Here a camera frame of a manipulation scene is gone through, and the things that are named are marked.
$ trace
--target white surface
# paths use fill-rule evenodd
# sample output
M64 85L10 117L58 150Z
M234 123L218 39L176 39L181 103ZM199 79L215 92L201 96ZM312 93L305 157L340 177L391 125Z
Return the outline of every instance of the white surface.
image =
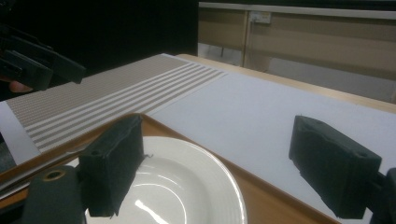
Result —
M0 133L17 165L38 156L40 152L5 101L0 102Z
M246 224L246 210L231 173L206 150L165 137L145 137L145 158L119 216L95 223Z
M229 74L152 115L263 180L335 218L289 160L294 117L322 120L396 166L396 115L361 105ZM367 210L361 220L368 223Z

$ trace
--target white stripe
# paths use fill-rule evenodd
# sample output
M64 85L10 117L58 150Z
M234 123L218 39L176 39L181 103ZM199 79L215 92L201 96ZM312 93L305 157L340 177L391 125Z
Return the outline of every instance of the white stripe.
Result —
M110 122L111 120L114 120L114 119L116 119L116 118L119 118L119 117L120 117L121 115L123 115L123 114L132 112L131 110L134 109L134 108L128 107L128 108L126 108L126 109L123 109L123 110L121 110L119 113L117 113L116 115L109 116L109 117L107 117L106 119L99 120L98 122L95 122L93 125L91 125L91 126L88 127L88 128L85 128L85 129L83 129L83 130L81 130L81 131L79 131L79 132L76 132L76 133L74 133L74 134L71 134L71 135L69 135L69 136L67 136L67 137L65 137L65 138L63 138L63 139L61 139L60 141L57 141L57 142L51 144L51 145L48 145L48 146L46 146L46 147L40 148L40 151L41 151L41 152L45 152L45 151L47 151L47 150L49 150L49 149L52 149L52 148L54 148L54 147L57 147L57 146L63 144L63 143L66 143L66 142L68 142L68 141L71 141L71 140L75 139L76 137L79 137L79 136L83 135L84 133L87 133L87 132L89 132L89 131L91 131L91 130L97 128L97 127L102 126L103 124L106 124L106 123Z
M196 71L195 73L192 73L192 74L187 75L187 76L184 75L184 74L181 74L181 75L179 75L178 77L173 77L173 78L170 78L170 79L166 79L166 81L172 81L172 80L174 80L174 79L178 79L178 80L189 79L189 77L195 76L196 74L198 74L198 73L200 73L200 72L201 72L201 71ZM171 86L171 85L173 85L173 84L170 83L170 84L167 84L167 85L163 85L162 83L158 83L158 84L156 84L156 85L154 85L154 86L152 86L152 87L150 87L150 88L146 88L146 86L144 86L144 88L145 88L144 91L137 92L137 93L135 93L135 94L133 94L133 95L129 95L128 97L125 97L125 98L117 97L117 98L110 99L110 100L108 100L108 101L102 102L102 103L99 104L99 105L96 105L96 106L93 106L93 107L89 107L89 108L87 108L86 110L80 111L79 113L76 113L76 114L77 114L76 116L73 115L73 116L71 116L71 117L66 117L66 118L63 118L63 119L59 119L59 120L57 120L56 122L53 122L53 123L51 123L51 124L49 124L49 125L47 125L47 126L41 127L41 128L39 128L39 129L37 129L37 130L34 130L33 132L29 132L29 134L30 134L30 135L33 135L34 133L37 133L37 132L39 132L39 131L48 130L48 129L50 129L52 126L55 126L56 128L51 128L50 131L51 131L52 133L55 133L55 132L61 130L61 129L64 127L64 126L60 126L60 125L59 125L59 124L62 123L62 122L65 122L65 121L70 120L70 122L68 123L68 125L70 126L70 125L72 125L72 124L74 124L74 123L80 122L81 120L84 120L84 119L86 119L86 118L89 118L89 117L91 117L92 115L102 113L103 111L106 111L106 110L109 109L109 108L115 107L116 105L121 105L121 104L124 103L124 102L129 102L131 99L134 99L133 102L136 102L136 101L138 101L139 99L144 98L144 97L146 97L146 96L149 95L149 94L156 93L156 92L160 92L161 90L166 89L167 87L169 87L169 86ZM143 92L147 92L147 93L146 93L145 95L141 96L141 97L135 98L136 95L142 94ZM92 112L92 113L87 114L87 115L82 116L82 117L79 117L79 118L77 118L77 119L73 119L74 117L79 116L79 114L88 113L88 112ZM37 135L37 136L34 136L32 139L35 141L35 140L37 140L37 139L39 139L39 138L41 138L41 137L44 137L45 135L46 135L46 133L42 133L42 134L39 134L39 135Z
M200 75L197 76L197 78L203 77L203 76L205 76L206 74L207 74L207 73L200 74ZM184 84L185 84L185 82L182 82L182 83L180 83L180 84L174 86L173 89L176 89L176 88L178 88L178 87L180 87L180 86L183 86ZM169 85L164 86L164 87L160 88L159 90L157 90L156 92L158 92L159 94L157 94L157 95L155 95L155 96L164 95L165 93L167 93L167 92L173 90L173 89L169 89L168 91L162 91L162 89L166 89L168 86L169 86ZM60 138L60 137L66 135L66 134L68 134L68 133L72 133L72 132L78 130L79 128L81 128L81 127L83 127L83 126L89 124L89 123L92 123L92 122L94 122L94 121L96 121L96 120L99 120L99 119L101 119L101 118L105 118L108 114L111 114L111 113L116 112L116 111L118 111L118 110L121 110L122 112L118 112L118 115L117 115L116 117L119 117L120 115L122 115L122 114L124 114L124 113L126 113L126 112L132 112L133 109L139 107L140 105L142 105L142 104L144 104L145 102L147 102L147 101L149 101L150 99L152 99L152 98L148 98L147 101L139 102L138 104L135 104L135 105L134 105L134 103L135 103L135 102L138 102L140 99L146 98L146 96L147 96L148 94L145 94L144 96L141 96L141 97L139 97L139 98L137 98L137 99L135 99L135 100L132 100L132 101L128 102L127 104L124 104L124 105L121 106L121 107L113 108L112 110L106 112L105 114L100 114L99 112L97 112L97 113L95 113L95 114L98 114L98 113L99 113L99 114L100 114L99 116L96 116L96 117L94 117L94 118L91 119L91 120L87 120L86 122L82 122L82 123L80 123L80 124L78 124L78 125L75 125L75 126L73 126L72 128L67 129L67 130L65 130L65 131L63 131L63 132L61 132L61 133L57 133L57 134L55 134L55 135L53 135L53 136L51 136L51 137L45 138L45 140L36 143L36 145L37 145L38 147L41 147L41 146L47 144L48 142L53 141L53 140L55 140L55 139L57 139L57 138ZM64 126L58 127L57 131L59 131L59 130L61 130L61 129L63 129L63 128L64 128ZM37 136L34 140L39 139L39 138L41 138L41 137L44 137L44 136L46 136L46 134L40 134L40 135Z
M89 107L90 105L97 104L97 103L100 102L100 101L103 101L103 100L105 100L105 99L109 99L109 98L111 98L111 97L114 96L114 95L120 94L120 92L128 91L129 89L132 89L132 88L134 88L134 87L137 86L137 85L141 85L141 83L150 82L150 81L152 81L153 79L156 79L156 78L158 78L158 77L167 76L167 75L169 75L169 74L172 74L173 72L175 72L177 69L180 69L180 68L182 68L182 71L188 70L188 69L190 69L190 67L193 66L193 65L196 65L196 64L195 64L195 63L187 63L187 64L184 64L184 65L182 65L182 66L180 66L180 67L178 67L178 68L172 69L172 70L170 70L170 71L168 71L168 72L166 72L166 73L162 73L162 74L160 74L160 75L158 75L158 76L151 77L151 78L148 78L148 79L146 79L146 80L144 80L144 81L141 81L141 82L139 82L139 83L136 83L136 84L132 85L131 87L125 88L125 89L120 90L120 91L116 91L116 92L111 93L111 94L109 94L109 95L107 95L107 96L105 96L105 97L102 97L102 98L97 99L97 100L95 100L95 101L91 101L91 102L89 102L89 103L87 103L87 104L85 104L85 105L81 105L81 106L79 106L79 107L75 107L75 108L73 108L73 109L71 109L71 110L68 110L68 111L66 111L66 112L63 112L62 114L56 115L56 116L51 117L51 118L49 118L49 119L44 119L44 120L39 121L39 122L37 122L37 123L31 124L31 125L25 127L25 129L26 129L27 131L29 131L29 130L31 130L31 129L37 127L37 126L43 125L43 124L48 123L48 122L52 122L53 120L56 120L56 119L61 118L61 117L64 117L64 116L66 116L66 115L68 115L68 114L74 114L76 111L79 111L81 108Z
M206 85L208 85L208 84L210 84L210 83L212 83L212 82L218 80L218 79L221 78L221 77L224 77L225 75L226 75L225 73L221 73L221 74L217 75L216 77L213 77L212 79L210 79L210 80L208 80L207 82L203 83L202 85L197 86L196 88L193 88L193 89L191 89L191 90L189 90L189 91L186 91L185 93L183 93L183 94L181 94L181 95L179 95L179 96L177 96L177 97L175 97L175 98L172 98L172 99L171 99L170 101L168 101L166 104L159 105L159 106L153 108L152 110L148 111L146 114L149 115L149 116L152 116L153 114L155 114L155 113L157 113L158 111L164 109L165 107L167 107L167 106L173 104L174 102L176 102L176 101L178 101L178 100L184 98L185 96L187 96L187 95L189 95L189 94L191 94L191 93L193 93L193 92L195 92L195 91L200 90L202 87L204 87L204 86L206 86Z
M212 79L213 77L215 77L215 75L210 75L210 76L208 76L207 78L210 80L210 79ZM176 85L176 86L175 86L174 88L172 88L172 89L166 90L166 91L163 93L163 97L162 97L161 99L159 99L159 100L157 100L157 101L154 101L154 103L151 103L151 104L149 104L149 105L146 105L146 106L143 107L142 109L137 110L136 113L142 112L142 111L144 111L145 109L152 107L153 105L157 105L159 102L163 102L163 101L165 101L166 99L169 99L169 98L171 98L172 96L177 95L178 93L183 92L184 90L187 90L188 88L190 88L190 87L196 85L196 83L202 81L202 79L204 79L204 78L200 78L200 79L198 79L198 80L194 80L194 82L192 82L191 84L189 84L189 85L187 85L187 86L184 85L185 83L181 83L181 84Z
M188 95L188 94L190 94L190 93L192 93L192 92L194 92L194 91L197 91L197 90L201 89L205 84L208 84L208 83L212 82L213 80L216 80L216 79L218 79L219 77L223 77L223 76L224 76L223 74L222 74L222 75L221 75L221 74L212 75L212 77L210 77L208 80L206 80L205 83L202 83L202 84L200 84L199 86L197 86L197 87L195 87L195 88L192 88L192 89L190 89L189 91L184 92L183 94L179 95L179 96L178 96L177 98L175 98L175 99L180 99L180 98L182 98L182 97L184 97L184 96L186 96L186 95ZM157 105L157 104L160 103L160 102L163 102L163 101L165 101L165 100L167 100L167 99L173 98L175 95L178 95L180 92L183 92L184 90L187 90L187 89L189 89L190 87L194 86L195 83L196 83L196 82L191 83L190 85L186 86L186 87L183 88L183 89L180 89L179 91L174 91L174 92L171 93L171 94L167 94L167 95L166 95L165 97L163 97L162 99L157 100L157 101L155 101L154 103L152 103L152 104L150 104L150 105L147 105L147 106L143 107L142 109L140 109L140 110L138 110L138 111L136 111L136 112L137 112L137 113L141 113L141 112L143 112L143 111L149 109L149 108L152 107L153 105ZM170 104L172 104L173 102L174 102L174 101L172 101L172 102L168 101L168 102L166 103L166 105L170 105Z

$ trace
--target wooden table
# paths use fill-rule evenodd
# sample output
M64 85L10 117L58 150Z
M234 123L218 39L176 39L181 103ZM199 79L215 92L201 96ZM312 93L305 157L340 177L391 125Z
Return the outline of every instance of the wooden table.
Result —
M144 136L167 136L190 141L180 133L176 133L175 131L167 128L158 121L144 115L142 117L142 129ZM48 160L50 157L62 154L66 150L69 150L70 147L77 147L80 145L84 145L87 142L91 142L91 140L94 139L95 136L105 130L109 125L110 124L105 125L98 130L81 136L73 143L69 143L63 147L52 150L50 153L51 155L49 155L49 153L44 153L42 156L28 161L27 163L17 167L16 169L1 174L0 179L4 180L11 175L17 175L24 169L31 168L42 161ZM66 158L65 161L70 161L75 157L76 155L74 157ZM247 208L247 220L249 224L337 223L336 221L324 216L310 206L295 200L281 190L271 186L270 184L260 180L256 176L249 174L243 169L235 166L231 162L226 161L219 156L218 158L227 166L227 168L233 174L233 177L235 178L239 188L242 191L242 195L244 197ZM26 195L27 189L23 189L22 191L4 199L0 202L0 209L4 208L9 204L23 200Z
M305 84L298 81L289 80L282 77L271 76L268 74L255 72L245 68L240 68L224 63L216 63L213 61L193 57L190 55L179 55L182 59L187 59L193 62L198 62L210 66L214 66L220 69L244 74L247 76L259 77L265 80L273 81L275 83L281 83L284 85L292 86L294 88L302 89L305 91L311 91L317 94L326 95L339 100L347 101L356 105L364 105L375 109L387 111L396 114L396 105L379 102L364 97L359 97L352 94L347 94L340 91L332 91L329 89ZM143 134L145 136L168 136L175 137L183 140L190 141L187 137L180 133L177 133L170 128L164 126L158 121L143 116ZM73 148L82 146L91 142L99 133L105 130L110 124L104 125L90 133L87 133L72 142L69 142L61 147L54 150L43 153L37 158L34 158L15 169L12 169L6 173L0 174L0 183L4 183L5 180L10 179L13 176L20 175L25 170L32 169L38 164L49 161L46 167L59 164L59 162L51 162L51 159L63 155L66 151L70 151ZM74 159L77 155L63 158L63 162ZM252 175L233 163L218 158L228 167L237 181L239 188L242 191L246 208L247 208L247 219L248 223L337 223L337 221L321 214L314 208L306 205L289 194L277 189L271 184L266 183L255 175ZM0 202L0 209L5 206L23 200L27 195L27 190L24 189Z

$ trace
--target white plate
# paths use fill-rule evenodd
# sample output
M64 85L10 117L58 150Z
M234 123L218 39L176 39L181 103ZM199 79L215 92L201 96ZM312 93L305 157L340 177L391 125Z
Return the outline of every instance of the white plate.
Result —
M145 154L116 217L94 223L246 224L242 194L227 168L194 144L145 137Z

